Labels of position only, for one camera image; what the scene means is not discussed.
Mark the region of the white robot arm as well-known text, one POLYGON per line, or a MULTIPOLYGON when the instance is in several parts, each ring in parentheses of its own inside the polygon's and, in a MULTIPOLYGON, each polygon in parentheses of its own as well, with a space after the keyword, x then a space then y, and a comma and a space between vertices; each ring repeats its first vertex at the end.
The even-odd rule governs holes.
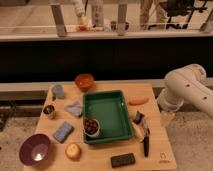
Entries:
POLYGON ((213 118, 213 90, 203 84, 206 78, 206 71, 199 64, 186 65, 166 74, 165 87, 157 97, 163 127, 169 125, 185 101, 213 118))

